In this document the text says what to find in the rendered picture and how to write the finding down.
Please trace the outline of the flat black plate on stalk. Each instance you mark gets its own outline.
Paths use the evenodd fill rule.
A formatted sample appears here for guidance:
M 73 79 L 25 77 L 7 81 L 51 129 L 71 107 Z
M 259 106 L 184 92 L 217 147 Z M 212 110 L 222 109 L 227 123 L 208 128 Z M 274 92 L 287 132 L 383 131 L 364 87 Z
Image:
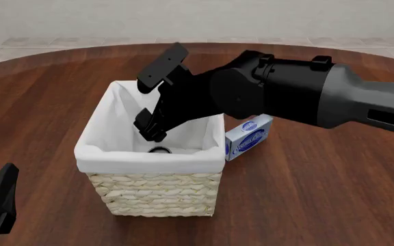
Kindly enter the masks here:
M 137 76 L 139 92 L 149 94 L 161 82 L 174 85 L 192 77 L 189 69 L 182 64 L 188 54 L 188 50 L 182 44 L 175 42 L 140 71 Z

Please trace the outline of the blue and white printed box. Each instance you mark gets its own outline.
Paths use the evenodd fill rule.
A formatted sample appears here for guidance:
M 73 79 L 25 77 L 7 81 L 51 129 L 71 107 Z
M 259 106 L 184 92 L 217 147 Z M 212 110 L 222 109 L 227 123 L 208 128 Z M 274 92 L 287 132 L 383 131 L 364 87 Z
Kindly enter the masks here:
M 273 117 L 261 114 L 225 133 L 225 159 L 232 161 L 266 140 Z

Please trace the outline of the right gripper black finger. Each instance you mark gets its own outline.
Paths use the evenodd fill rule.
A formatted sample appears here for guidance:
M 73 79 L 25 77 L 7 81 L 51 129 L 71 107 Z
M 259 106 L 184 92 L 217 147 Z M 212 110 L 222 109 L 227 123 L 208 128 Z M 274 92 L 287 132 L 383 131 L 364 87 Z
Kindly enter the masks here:
M 149 133 L 149 126 L 152 120 L 152 113 L 147 109 L 143 108 L 135 117 L 134 126 L 139 130 L 141 135 L 147 135 Z
M 146 106 L 153 106 L 152 120 L 149 126 L 149 133 L 147 135 L 142 135 L 146 141 L 154 141 L 159 143 L 163 141 L 166 137 L 166 127 L 165 127 L 165 110 L 163 109 L 163 98 L 159 90 L 156 88 L 151 93 L 148 94 L 150 100 Z

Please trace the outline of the woven basket with white lining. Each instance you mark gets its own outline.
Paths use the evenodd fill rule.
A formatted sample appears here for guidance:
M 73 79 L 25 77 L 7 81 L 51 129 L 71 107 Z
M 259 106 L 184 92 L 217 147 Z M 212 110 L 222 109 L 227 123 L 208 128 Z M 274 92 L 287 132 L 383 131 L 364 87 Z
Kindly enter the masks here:
M 75 145 L 78 170 L 113 215 L 210 217 L 225 166 L 224 117 L 191 120 L 149 142 L 133 124 L 153 110 L 149 100 L 135 81 L 110 83 Z M 156 146 L 172 153 L 148 153 Z

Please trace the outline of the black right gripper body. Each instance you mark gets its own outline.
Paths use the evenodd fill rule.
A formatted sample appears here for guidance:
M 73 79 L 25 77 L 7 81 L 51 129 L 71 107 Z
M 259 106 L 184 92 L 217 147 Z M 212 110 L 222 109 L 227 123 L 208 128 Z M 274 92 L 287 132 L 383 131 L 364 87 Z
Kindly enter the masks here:
M 164 131 L 170 131 L 190 120 L 224 113 L 210 92 L 211 78 L 218 71 L 221 70 L 212 69 L 193 75 L 187 69 L 174 69 L 167 75 L 172 84 L 159 88 Z

